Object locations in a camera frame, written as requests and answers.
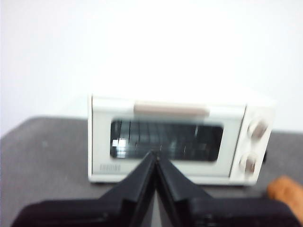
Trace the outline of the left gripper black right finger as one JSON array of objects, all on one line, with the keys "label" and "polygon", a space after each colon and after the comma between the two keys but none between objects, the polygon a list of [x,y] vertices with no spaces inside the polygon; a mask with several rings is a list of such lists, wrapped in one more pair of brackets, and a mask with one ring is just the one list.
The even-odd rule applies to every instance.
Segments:
[{"label": "left gripper black right finger", "polygon": [[157,156],[157,191],[175,227],[298,227],[283,202],[265,198],[215,198]]}]

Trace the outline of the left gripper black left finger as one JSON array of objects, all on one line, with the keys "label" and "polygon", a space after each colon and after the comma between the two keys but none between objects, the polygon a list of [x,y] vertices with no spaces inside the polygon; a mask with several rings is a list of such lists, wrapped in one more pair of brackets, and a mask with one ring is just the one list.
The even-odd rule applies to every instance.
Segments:
[{"label": "left gripper black left finger", "polygon": [[155,186],[156,158],[147,154],[121,182],[94,199],[48,200],[25,206],[14,227],[139,227]]}]

